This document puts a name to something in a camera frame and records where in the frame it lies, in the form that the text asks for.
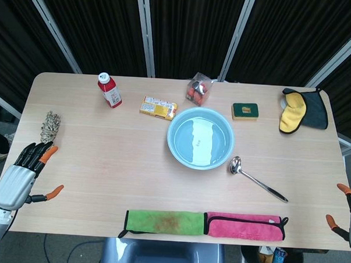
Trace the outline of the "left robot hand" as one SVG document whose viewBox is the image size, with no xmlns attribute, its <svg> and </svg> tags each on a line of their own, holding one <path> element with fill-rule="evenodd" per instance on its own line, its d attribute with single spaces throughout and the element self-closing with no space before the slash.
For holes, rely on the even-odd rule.
<svg viewBox="0 0 351 263">
<path fill-rule="evenodd" d="M 47 194 L 30 194 L 47 161 L 57 150 L 53 142 L 31 143 L 22 150 L 0 180 L 0 209 L 15 211 L 24 204 L 49 201 L 63 190 L 64 186 L 60 185 Z"/>
</svg>

